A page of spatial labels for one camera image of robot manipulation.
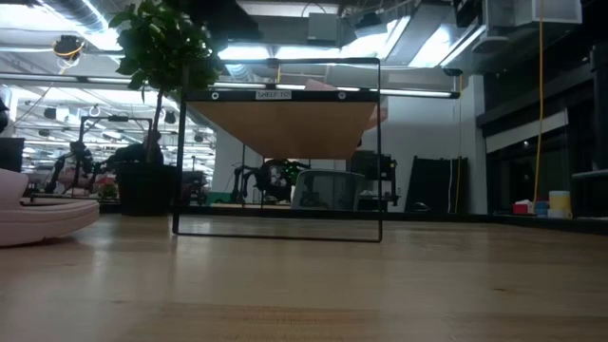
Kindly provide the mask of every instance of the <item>label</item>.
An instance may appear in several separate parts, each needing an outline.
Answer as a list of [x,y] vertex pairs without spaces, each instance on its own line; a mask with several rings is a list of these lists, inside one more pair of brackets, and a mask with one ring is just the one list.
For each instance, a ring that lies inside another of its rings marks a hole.
[[291,90],[258,90],[256,91],[256,100],[271,101],[271,100],[291,100]]

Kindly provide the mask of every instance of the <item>white wall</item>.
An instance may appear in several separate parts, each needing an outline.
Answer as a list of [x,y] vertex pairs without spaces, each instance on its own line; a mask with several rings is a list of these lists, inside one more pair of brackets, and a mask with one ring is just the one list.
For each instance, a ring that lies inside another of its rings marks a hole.
[[[454,100],[389,97],[389,118],[382,123],[382,153],[397,161],[396,187],[402,198],[390,212],[403,212],[414,156],[449,159],[458,156]],[[377,129],[365,132],[359,149],[376,150]],[[390,184],[383,184],[383,192]]]
[[469,214],[487,214],[487,183],[485,176],[485,139],[477,127],[477,117],[485,112],[484,76],[468,78],[468,86],[461,95],[461,144],[464,158],[468,158]]
[[[216,143],[216,165],[213,172],[213,183],[211,191],[231,193],[235,184],[234,171],[242,163],[243,144],[232,135],[218,128]],[[245,147],[245,165],[259,167],[262,165],[262,157],[249,147]],[[247,185],[247,202],[251,203],[259,196],[254,191],[256,180],[251,177]]]

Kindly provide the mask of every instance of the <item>potted plant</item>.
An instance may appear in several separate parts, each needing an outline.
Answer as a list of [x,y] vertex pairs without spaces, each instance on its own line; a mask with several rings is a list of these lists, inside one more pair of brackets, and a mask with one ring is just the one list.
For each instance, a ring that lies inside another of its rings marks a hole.
[[205,89],[213,84],[219,75],[219,58],[209,32],[163,2],[143,0],[138,7],[131,4],[116,13],[109,26],[124,27],[118,38],[124,57],[116,71],[131,77],[128,88],[141,89],[143,100],[147,88],[158,91],[152,134],[141,147],[146,162],[126,162],[117,167],[123,213],[163,215],[170,207],[176,171],[175,167],[162,165],[158,144],[163,96],[181,92],[184,61],[209,62],[207,68],[190,73],[191,87]]

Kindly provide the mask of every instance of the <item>floor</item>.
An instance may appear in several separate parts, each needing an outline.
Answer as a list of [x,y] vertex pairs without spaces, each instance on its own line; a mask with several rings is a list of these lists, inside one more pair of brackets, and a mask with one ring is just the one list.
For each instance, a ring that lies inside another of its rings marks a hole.
[[[0,249],[0,341],[608,341],[606,237],[388,222],[368,244],[174,237],[168,222],[103,216]],[[292,223],[184,220],[249,224]]]

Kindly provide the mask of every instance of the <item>black planter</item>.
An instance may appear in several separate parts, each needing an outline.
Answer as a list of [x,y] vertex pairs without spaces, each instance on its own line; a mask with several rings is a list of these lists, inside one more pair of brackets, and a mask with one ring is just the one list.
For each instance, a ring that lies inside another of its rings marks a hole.
[[121,210],[129,216],[163,216],[169,212],[177,168],[143,162],[117,167]]

